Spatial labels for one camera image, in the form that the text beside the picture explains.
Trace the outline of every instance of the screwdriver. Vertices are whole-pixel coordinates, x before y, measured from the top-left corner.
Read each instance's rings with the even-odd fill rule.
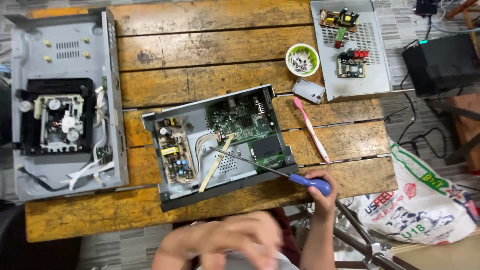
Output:
[[[273,170],[273,169],[270,169],[268,167],[265,167],[265,166],[262,166],[262,165],[259,165],[253,161],[250,161],[250,160],[247,160],[247,159],[244,159],[244,158],[241,158],[239,156],[236,156],[236,155],[232,155],[230,153],[227,153],[227,152],[224,152],[218,148],[215,148],[215,147],[210,147],[211,149],[217,151],[217,152],[220,152],[222,154],[225,154],[225,155],[228,155],[228,156],[231,156],[231,157],[234,157],[236,159],[239,159],[241,161],[244,161],[246,163],[250,163],[251,165],[255,165],[255,166],[258,166],[262,169],[265,169],[265,170],[268,170],[268,171],[271,171],[271,172],[274,172],[278,175],[281,175],[281,176],[285,176],[287,177],[288,179],[294,181],[295,183],[298,183],[300,185],[304,185],[304,186],[307,186],[307,187],[311,187],[311,186],[314,186],[316,187],[322,194],[323,196],[327,197],[328,195],[330,195],[330,192],[332,191],[332,188],[330,187],[330,184],[321,179],[321,178],[314,178],[314,179],[307,179],[303,176],[300,176],[298,174],[294,174],[294,173],[291,173],[290,175],[289,174],[286,174],[286,173],[283,173],[283,172],[279,172],[277,170]]]

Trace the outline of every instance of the person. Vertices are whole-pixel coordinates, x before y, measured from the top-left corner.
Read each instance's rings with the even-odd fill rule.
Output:
[[[309,170],[305,178],[321,177],[332,187],[324,197],[315,187],[310,233],[300,258],[301,270],[335,269],[333,227],[338,183],[327,170]],[[155,253],[152,270],[187,270],[200,256],[198,270],[298,270],[280,253],[283,234],[264,211],[231,216],[222,221],[195,223],[173,230]]]

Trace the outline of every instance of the pink toothbrush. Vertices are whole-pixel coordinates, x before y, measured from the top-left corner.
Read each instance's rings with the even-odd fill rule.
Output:
[[[293,102],[295,103],[295,106],[300,109],[301,113],[303,114],[303,120],[305,121],[305,125],[307,126],[308,132],[313,138],[313,142],[315,143],[315,146],[317,147],[318,152],[322,156],[322,158],[325,160],[327,164],[330,164],[330,160],[328,159],[327,152],[325,151],[325,148],[322,146],[320,141],[317,138],[317,135],[315,135],[315,132],[313,131],[312,123],[310,123],[310,120],[308,120],[307,114],[303,110],[303,106],[301,105],[301,101],[298,97],[293,98]]]

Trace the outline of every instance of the blue screwdriver handle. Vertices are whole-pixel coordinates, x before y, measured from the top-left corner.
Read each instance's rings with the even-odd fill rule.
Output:
[[[304,185],[304,186],[307,186],[307,187],[314,186],[325,197],[330,195],[330,192],[332,192],[332,187],[330,187],[330,184],[327,181],[325,181],[321,178],[307,179],[303,176],[292,173],[290,175],[289,179],[294,181],[295,183],[298,183],[300,185]]]

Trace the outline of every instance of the human hand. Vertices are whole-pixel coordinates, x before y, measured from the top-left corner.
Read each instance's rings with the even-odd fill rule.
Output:
[[[258,270],[274,270],[277,252],[283,245],[282,231],[267,212],[232,216],[184,230],[173,239],[167,236],[160,249],[169,253],[176,250],[178,256],[197,253],[205,270],[223,270],[226,253],[231,250],[240,251]]]
[[[308,170],[305,174],[305,178],[322,178],[330,184],[331,192],[327,197],[323,196],[322,193],[313,186],[308,188],[308,192],[315,201],[315,213],[313,214],[314,219],[324,221],[330,217],[333,217],[335,212],[335,200],[338,194],[338,182],[336,181],[335,177],[333,177],[328,170],[320,169]]]

